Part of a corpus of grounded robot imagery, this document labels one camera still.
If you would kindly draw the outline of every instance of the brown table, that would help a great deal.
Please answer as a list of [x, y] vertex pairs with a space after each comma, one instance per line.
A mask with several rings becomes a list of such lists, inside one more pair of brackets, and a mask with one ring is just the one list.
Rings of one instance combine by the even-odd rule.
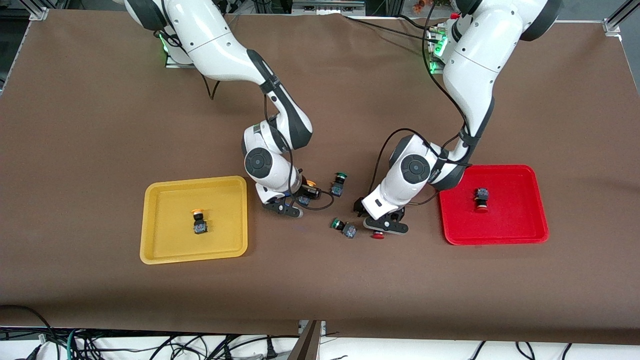
[[347, 172], [346, 195], [293, 220], [250, 191], [244, 256], [144, 265], [146, 187], [244, 174], [240, 139], [262, 94], [222, 83], [210, 101], [198, 72], [165, 69], [126, 13], [52, 11], [0, 98], [0, 302], [67, 327], [295, 333], [320, 318], [341, 336], [640, 343], [640, 103], [601, 25], [556, 24], [502, 71], [472, 160], [535, 169], [550, 238], [487, 247], [448, 245], [437, 202], [408, 210], [406, 236], [328, 228], [356, 221], [394, 129], [442, 143], [460, 128], [419, 40], [339, 15], [242, 16], [234, 33], [312, 119], [296, 165], [324, 187]]

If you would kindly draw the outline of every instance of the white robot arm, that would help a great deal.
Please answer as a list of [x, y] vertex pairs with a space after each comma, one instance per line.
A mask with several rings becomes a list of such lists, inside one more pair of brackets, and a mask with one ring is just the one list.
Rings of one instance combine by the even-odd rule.
[[461, 108], [466, 123], [449, 152], [417, 135], [400, 140], [389, 159], [390, 170], [362, 205], [371, 216], [365, 226], [389, 231], [381, 217], [399, 211], [425, 184], [436, 190], [455, 187], [491, 117], [493, 84], [518, 40], [534, 40], [553, 24], [561, 0], [457, 0], [462, 17], [430, 29], [437, 44], [429, 51], [444, 67], [444, 85]]
[[[313, 132], [311, 122], [264, 59], [243, 47], [231, 34], [212, 1], [126, 0], [125, 6], [138, 24], [159, 32], [175, 61], [193, 63], [207, 78], [251, 81], [260, 86], [278, 114], [244, 131], [245, 170], [256, 181], [265, 205], [292, 195], [289, 191], [298, 191], [302, 176], [298, 169], [291, 169], [282, 153], [308, 144]], [[300, 209], [289, 207], [274, 210], [292, 217], [302, 216]]]

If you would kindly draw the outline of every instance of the red tray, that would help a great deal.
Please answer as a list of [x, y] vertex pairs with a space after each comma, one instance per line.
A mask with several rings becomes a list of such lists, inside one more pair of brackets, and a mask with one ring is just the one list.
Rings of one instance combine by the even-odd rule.
[[[487, 213], [475, 212], [475, 190], [489, 190]], [[549, 237], [538, 182], [527, 165], [474, 165], [440, 193], [442, 225], [453, 245], [542, 243]]]

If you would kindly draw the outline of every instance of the yellow tray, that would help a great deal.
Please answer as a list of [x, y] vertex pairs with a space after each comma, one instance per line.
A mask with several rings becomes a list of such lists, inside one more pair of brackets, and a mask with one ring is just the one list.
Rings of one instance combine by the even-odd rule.
[[[203, 209], [207, 232], [193, 232]], [[145, 264], [235, 258], [247, 247], [246, 181], [240, 176], [151, 184], [145, 192], [140, 259]]]

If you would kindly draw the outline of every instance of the teal cable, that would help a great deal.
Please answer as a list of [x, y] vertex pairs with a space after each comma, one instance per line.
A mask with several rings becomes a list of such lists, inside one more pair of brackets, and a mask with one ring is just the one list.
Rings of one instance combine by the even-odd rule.
[[67, 360], [71, 360], [71, 341], [74, 340], [74, 333], [76, 330], [71, 330], [69, 333], [69, 339], [67, 339]]

